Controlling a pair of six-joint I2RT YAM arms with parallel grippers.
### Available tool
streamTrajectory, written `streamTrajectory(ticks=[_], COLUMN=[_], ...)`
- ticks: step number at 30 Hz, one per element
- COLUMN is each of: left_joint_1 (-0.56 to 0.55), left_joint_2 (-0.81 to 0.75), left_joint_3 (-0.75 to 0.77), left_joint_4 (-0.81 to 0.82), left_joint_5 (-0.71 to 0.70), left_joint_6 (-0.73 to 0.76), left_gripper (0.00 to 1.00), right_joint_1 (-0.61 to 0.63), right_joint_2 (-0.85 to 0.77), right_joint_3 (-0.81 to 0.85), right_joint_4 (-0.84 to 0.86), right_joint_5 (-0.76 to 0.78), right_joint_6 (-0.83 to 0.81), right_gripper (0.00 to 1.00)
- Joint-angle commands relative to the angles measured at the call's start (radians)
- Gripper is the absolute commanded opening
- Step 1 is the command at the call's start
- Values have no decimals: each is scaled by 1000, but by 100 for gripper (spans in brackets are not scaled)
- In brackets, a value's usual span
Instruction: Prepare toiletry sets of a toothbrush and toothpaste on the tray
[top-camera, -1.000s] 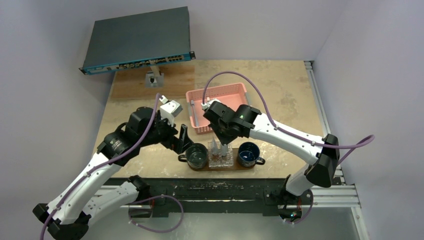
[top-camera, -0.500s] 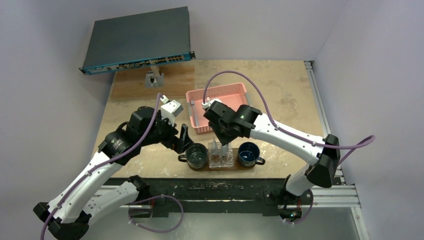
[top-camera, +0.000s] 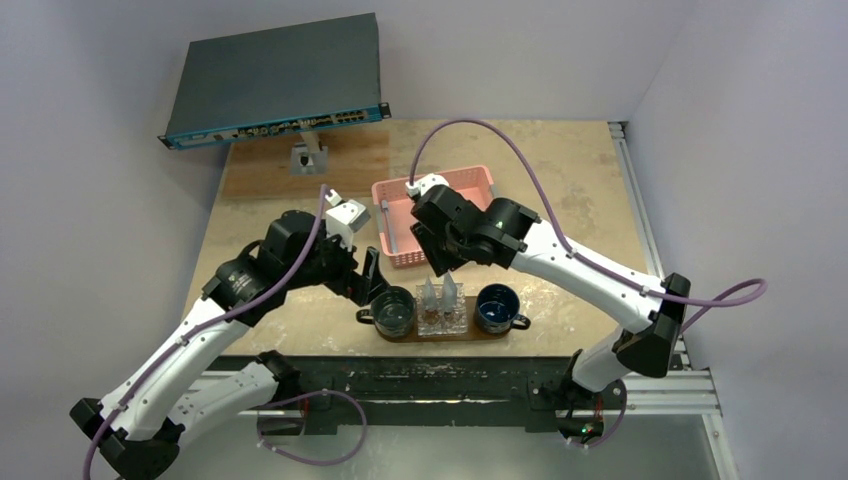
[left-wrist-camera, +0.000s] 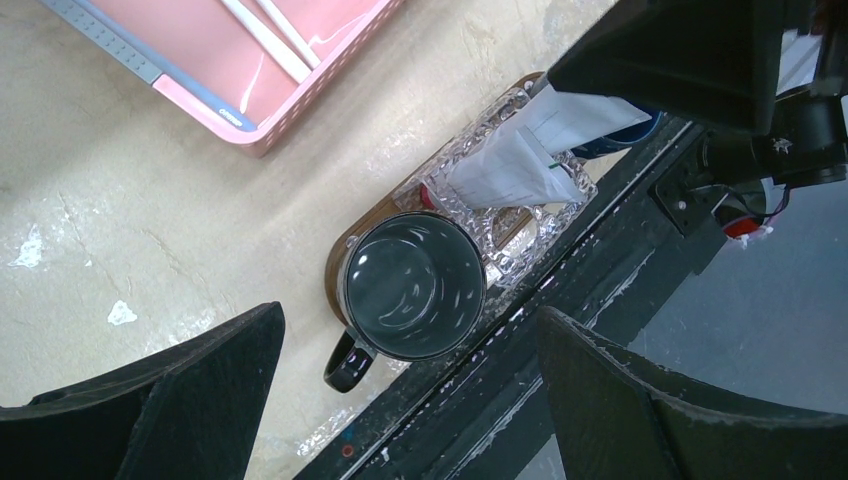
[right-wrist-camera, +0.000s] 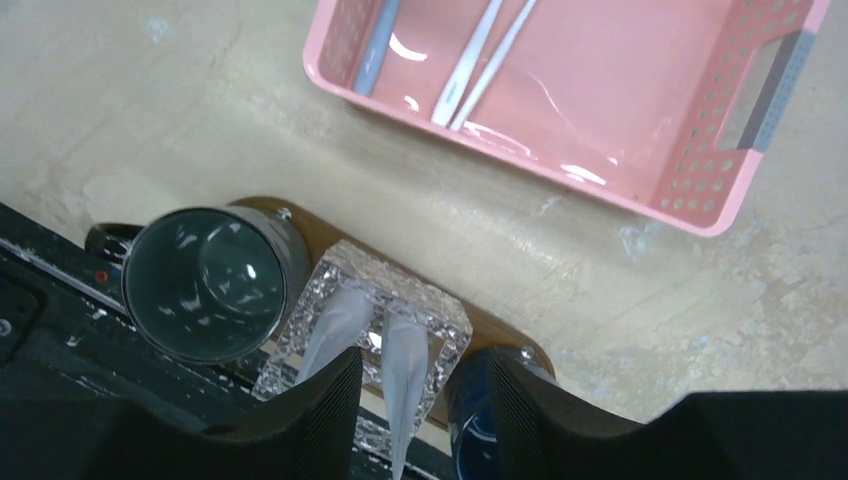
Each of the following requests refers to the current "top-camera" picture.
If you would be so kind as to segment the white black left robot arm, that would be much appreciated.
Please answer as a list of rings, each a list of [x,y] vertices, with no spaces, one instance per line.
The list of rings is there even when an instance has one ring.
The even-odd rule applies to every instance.
[[[299,370],[274,350],[202,390],[192,384],[293,290],[323,286],[358,306],[384,292],[378,251],[369,248],[363,262],[354,257],[354,235],[368,220],[353,201],[323,214],[290,210],[264,238],[221,264],[177,329],[130,378],[72,407],[90,454],[123,479],[155,479],[192,440],[242,410],[307,406]]]

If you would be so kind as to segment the blue capped toothpaste tube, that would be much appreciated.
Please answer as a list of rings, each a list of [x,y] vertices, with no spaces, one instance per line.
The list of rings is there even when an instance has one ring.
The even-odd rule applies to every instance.
[[[444,314],[452,314],[458,304],[458,286],[453,280],[449,272],[446,272],[442,277],[442,289],[440,306]]]

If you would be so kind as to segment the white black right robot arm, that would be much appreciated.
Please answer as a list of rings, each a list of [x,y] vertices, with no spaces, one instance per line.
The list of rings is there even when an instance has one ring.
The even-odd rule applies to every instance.
[[[467,263],[497,265],[540,278],[590,303],[617,322],[595,346],[574,354],[561,381],[564,399],[584,407],[629,373],[663,378],[682,325],[682,303],[649,296],[649,290],[687,294],[689,281],[630,270],[596,252],[590,259],[625,277],[618,282],[582,262],[553,225],[507,198],[478,208],[448,185],[411,187],[413,236],[437,275]]]

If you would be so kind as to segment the dark grey mug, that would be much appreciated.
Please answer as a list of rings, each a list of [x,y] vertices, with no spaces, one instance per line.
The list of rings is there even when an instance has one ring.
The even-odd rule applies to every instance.
[[[368,308],[359,310],[355,319],[373,325],[384,337],[398,339],[411,333],[416,319],[416,301],[411,292],[400,286],[389,287]]]

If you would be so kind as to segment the clear glass toothbrush holder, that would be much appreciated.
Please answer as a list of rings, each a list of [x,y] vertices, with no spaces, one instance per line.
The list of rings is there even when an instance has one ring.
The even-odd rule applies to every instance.
[[[448,341],[468,337],[472,331],[476,296],[464,295],[458,299],[455,311],[446,315],[439,312],[428,313],[421,301],[421,287],[415,287],[416,320],[412,332],[423,341]]]

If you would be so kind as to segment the pink plastic basket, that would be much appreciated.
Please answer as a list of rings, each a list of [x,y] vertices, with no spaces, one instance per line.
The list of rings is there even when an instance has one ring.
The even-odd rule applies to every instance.
[[[451,188],[481,210],[485,210],[495,197],[494,181],[489,169],[483,165],[445,170],[436,174],[442,175]],[[378,210],[378,236],[382,253],[388,257],[391,266],[396,269],[409,268],[426,262],[424,253],[411,232],[411,227],[416,220],[410,213],[413,202],[406,194],[406,181],[407,178],[396,178],[379,181],[372,185],[372,200]],[[380,206],[382,200],[389,202],[392,229],[397,242],[396,253],[390,252],[385,217]]]

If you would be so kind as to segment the dark blue mug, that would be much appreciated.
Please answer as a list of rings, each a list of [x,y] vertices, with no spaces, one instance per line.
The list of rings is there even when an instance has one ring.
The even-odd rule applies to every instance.
[[[512,329],[528,330],[532,321],[521,313],[518,294],[504,284],[483,287],[475,302],[475,325],[491,335],[505,334]]]

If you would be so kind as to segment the oval wooden tray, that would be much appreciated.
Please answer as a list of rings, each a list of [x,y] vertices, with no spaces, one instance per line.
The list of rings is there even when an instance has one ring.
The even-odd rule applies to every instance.
[[[415,320],[410,331],[402,337],[391,337],[379,329],[377,334],[392,343],[480,342],[494,341],[520,329],[510,328],[501,333],[491,333],[480,328],[475,320],[477,296],[465,296],[450,315],[428,311],[423,301],[415,298]]]

